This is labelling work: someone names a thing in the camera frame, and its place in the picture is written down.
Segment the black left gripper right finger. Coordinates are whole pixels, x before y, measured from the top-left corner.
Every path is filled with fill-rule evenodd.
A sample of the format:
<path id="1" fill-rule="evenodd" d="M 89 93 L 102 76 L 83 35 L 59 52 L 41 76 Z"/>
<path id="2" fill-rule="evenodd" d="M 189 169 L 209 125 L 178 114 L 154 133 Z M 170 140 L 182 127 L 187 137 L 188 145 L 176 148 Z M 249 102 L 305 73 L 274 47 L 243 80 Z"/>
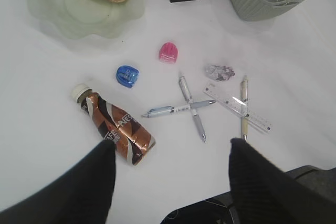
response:
<path id="1" fill-rule="evenodd" d="M 230 193 L 240 223 L 335 223 L 334 168 L 283 172 L 244 140 L 230 142 Z"/>

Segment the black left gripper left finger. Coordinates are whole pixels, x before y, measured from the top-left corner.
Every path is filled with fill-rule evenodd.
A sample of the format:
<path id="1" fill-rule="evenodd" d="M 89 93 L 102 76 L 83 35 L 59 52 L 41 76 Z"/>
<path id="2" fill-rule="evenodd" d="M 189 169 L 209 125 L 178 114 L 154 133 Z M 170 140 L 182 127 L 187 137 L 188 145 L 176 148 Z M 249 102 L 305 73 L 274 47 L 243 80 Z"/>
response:
<path id="1" fill-rule="evenodd" d="M 1 211 L 1 223 L 106 223 L 116 177 L 116 149 L 100 142 L 54 182 Z"/>

